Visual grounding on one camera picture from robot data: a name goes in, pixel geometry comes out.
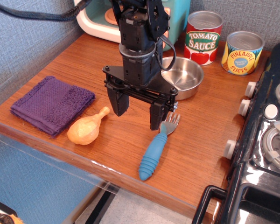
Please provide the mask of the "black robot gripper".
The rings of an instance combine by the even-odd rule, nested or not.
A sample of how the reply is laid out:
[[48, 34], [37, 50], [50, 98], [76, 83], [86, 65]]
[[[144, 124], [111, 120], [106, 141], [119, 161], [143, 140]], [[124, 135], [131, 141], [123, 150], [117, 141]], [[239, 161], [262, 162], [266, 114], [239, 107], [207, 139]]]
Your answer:
[[130, 97], [144, 101], [150, 104], [150, 129], [158, 130], [165, 112], [176, 110], [178, 94], [161, 75], [161, 71], [166, 70], [162, 64], [162, 42], [152, 43], [143, 50], [120, 44], [119, 52], [122, 66], [106, 65], [103, 68], [113, 111], [122, 116], [129, 107]]

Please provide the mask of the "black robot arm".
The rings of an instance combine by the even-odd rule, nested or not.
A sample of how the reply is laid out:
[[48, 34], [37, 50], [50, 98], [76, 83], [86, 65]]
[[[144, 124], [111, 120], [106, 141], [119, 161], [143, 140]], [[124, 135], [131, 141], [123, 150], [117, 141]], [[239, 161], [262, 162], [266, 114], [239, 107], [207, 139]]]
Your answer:
[[163, 43], [173, 44], [165, 36], [170, 16], [160, 0], [113, 0], [112, 10], [119, 26], [119, 52], [123, 65], [105, 66], [105, 86], [114, 113], [124, 114], [133, 97], [150, 104], [150, 128], [157, 130], [168, 112], [177, 107], [178, 90], [161, 75], [176, 61], [164, 67]]

